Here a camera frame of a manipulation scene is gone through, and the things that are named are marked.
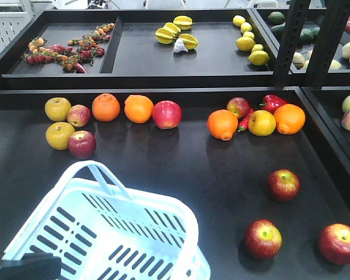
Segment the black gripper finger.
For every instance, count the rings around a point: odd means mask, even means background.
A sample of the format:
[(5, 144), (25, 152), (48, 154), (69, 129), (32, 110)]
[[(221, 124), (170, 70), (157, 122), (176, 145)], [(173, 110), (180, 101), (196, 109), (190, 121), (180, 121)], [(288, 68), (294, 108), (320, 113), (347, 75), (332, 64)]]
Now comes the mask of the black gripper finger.
[(29, 253), (20, 260), (3, 260), (0, 252), (0, 279), (58, 279), (61, 259), (51, 253)]

